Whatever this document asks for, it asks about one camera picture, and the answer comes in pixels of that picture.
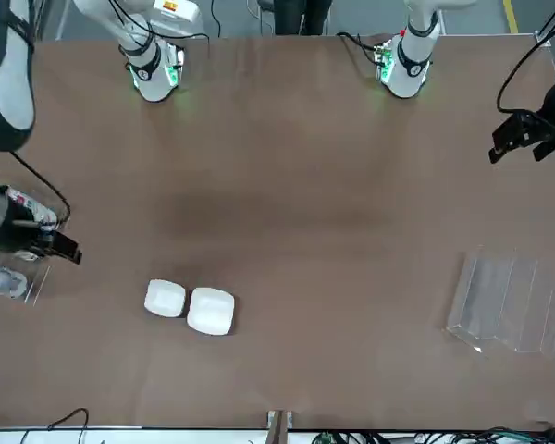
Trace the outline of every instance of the brown table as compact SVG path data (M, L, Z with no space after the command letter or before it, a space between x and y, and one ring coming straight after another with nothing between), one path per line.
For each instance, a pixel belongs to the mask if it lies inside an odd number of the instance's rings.
M0 426L78 406L93 425L555 420L555 361L487 359L443 331L464 252L555 251L555 157L487 160L496 92L532 42L442 38L409 101L336 38L192 43L160 105L113 44L41 45L22 153L73 202L85 255L54 261L35 307L0 299ZM554 79L542 50L506 103L535 107ZM147 313L152 278L232 292L234 333Z

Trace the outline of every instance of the transparent plastic tray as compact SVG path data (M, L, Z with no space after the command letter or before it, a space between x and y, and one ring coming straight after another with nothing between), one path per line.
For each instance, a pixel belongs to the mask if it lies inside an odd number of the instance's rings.
M498 340L555 356L555 257L467 254L447 330L481 352Z

